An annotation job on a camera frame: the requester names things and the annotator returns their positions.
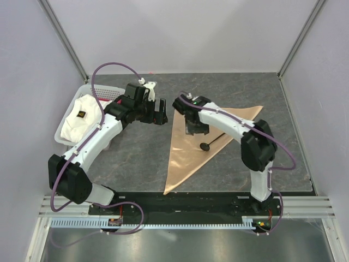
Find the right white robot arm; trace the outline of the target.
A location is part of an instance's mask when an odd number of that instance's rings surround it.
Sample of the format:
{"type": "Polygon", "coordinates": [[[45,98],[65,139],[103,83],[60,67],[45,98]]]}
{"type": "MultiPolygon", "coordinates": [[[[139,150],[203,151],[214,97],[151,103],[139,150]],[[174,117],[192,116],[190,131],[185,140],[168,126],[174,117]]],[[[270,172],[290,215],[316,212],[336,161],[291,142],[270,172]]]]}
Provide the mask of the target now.
{"type": "Polygon", "coordinates": [[[217,106],[203,96],[188,98],[181,94],[172,103],[174,109],[184,116],[187,135],[207,135],[211,127],[221,130],[240,144],[241,159],[250,170],[251,211],[262,215],[269,209],[269,169],[277,151],[272,132],[265,121],[253,122],[217,106]]]}

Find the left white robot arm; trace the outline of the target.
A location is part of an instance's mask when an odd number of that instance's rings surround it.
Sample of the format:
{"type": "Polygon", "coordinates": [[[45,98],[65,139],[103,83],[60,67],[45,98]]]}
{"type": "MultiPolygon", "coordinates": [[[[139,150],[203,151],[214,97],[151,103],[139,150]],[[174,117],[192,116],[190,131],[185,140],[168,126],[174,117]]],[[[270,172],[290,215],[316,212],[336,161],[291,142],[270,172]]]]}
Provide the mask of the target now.
{"type": "Polygon", "coordinates": [[[163,125],[168,122],[166,100],[155,98],[156,82],[127,84],[123,94],[105,107],[98,109],[97,123],[62,156],[52,155],[48,161],[49,186],[76,204],[97,203],[108,215],[119,210],[119,200],[107,186],[95,184],[87,176],[89,168],[111,140],[134,121],[163,125]]]}

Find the black spoon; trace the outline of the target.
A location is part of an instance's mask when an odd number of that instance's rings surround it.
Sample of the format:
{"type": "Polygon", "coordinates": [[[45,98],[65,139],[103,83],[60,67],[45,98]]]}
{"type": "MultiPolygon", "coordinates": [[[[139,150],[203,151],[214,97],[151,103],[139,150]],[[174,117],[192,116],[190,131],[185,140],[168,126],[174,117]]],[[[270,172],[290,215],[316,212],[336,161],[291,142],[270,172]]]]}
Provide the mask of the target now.
{"type": "Polygon", "coordinates": [[[221,133],[219,136],[217,136],[215,139],[213,139],[212,141],[210,141],[208,143],[206,143],[206,142],[200,143],[200,149],[203,151],[206,151],[206,152],[209,151],[211,144],[216,142],[218,139],[220,139],[224,135],[225,135],[225,133],[221,133]]]}

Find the peach satin napkin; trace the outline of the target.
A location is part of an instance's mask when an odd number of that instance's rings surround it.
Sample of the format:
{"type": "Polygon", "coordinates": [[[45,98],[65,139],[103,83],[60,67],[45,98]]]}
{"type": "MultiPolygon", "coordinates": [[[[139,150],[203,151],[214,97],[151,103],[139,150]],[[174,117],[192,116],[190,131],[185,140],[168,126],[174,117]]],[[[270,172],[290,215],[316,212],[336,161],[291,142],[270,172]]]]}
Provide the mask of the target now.
{"type": "Polygon", "coordinates": [[[185,133],[184,116],[177,111],[174,112],[164,195],[174,192],[182,183],[233,141],[233,137],[225,134],[211,144],[209,151],[206,152],[200,149],[200,143],[208,143],[221,133],[223,131],[210,127],[207,135],[187,135],[185,133]]]}

